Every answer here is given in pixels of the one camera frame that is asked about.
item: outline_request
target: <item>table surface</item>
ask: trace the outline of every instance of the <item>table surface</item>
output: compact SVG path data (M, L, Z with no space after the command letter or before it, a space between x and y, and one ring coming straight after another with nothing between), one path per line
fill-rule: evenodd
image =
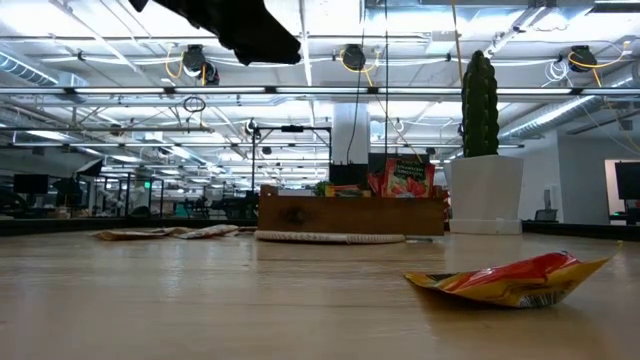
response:
M563 303L469 306L410 285L615 241L451 236L391 245L0 239L0 359L637 359L640 243Z

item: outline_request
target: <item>black object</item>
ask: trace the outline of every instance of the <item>black object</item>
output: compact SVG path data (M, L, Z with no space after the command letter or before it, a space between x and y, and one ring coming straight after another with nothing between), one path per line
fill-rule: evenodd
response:
M141 12L149 0L129 0ZM300 42L269 13L264 0L156 0L196 28L218 36L244 65L297 64Z
M100 173L102 172L102 163L103 163L103 159L98 159L98 160L93 160L90 161L86 164L84 164L84 166L82 166L80 169L76 170L76 174L77 175L84 175L84 176L89 176L89 177L98 177L100 175Z
M616 163L618 198L640 200L640 163Z
M82 204L82 189L75 179L60 179L53 187L58 190L56 206L78 207Z
M204 77L204 84L206 86L220 85L218 68L210 62L207 62L203 50L204 47L202 45L189 45L182 57L182 65L191 72L197 72L198 76L196 76L196 79L202 80Z
M49 175L15 174L13 192L16 194L48 194Z
M347 48L344 49L342 62L344 63L344 66L349 69L353 71L360 71L364 69L364 64L367 63L367 57L362 52L362 47L360 45L349 44L347 45Z
M329 165L329 182L333 185L358 185L368 189L367 164Z
M598 65L598 60L596 59L595 55L591 53L591 51L589 50L589 46L587 45L572 46L571 52L573 52L573 54L571 55L569 60L569 68L574 72L589 72L591 71L591 68L580 66L572 62L571 60L575 60L584 65Z

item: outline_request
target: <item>red snack package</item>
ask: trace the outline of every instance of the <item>red snack package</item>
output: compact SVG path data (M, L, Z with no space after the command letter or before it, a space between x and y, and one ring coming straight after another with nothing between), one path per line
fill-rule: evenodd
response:
M436 167L416 161L388 159L382 184L383 197L431 197Z
M551 253L505 266L453 274L407 273L417 286L515 308L554 305L611 258L580 262Z

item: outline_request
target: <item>wooden crate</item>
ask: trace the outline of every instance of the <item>wooden crate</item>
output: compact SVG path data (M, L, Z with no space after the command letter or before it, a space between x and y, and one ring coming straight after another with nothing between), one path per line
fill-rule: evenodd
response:
M439 199L278 196L263 186L258 211L259 230L444 235Z

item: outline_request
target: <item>white column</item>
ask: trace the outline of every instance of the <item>white column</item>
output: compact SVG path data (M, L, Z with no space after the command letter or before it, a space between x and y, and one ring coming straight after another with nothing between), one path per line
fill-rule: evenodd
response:
M367 164L370 141L368 104L336 103L333 114L333 163L346 165L348 158L354 164ZM353 142L347 156L352 134Z

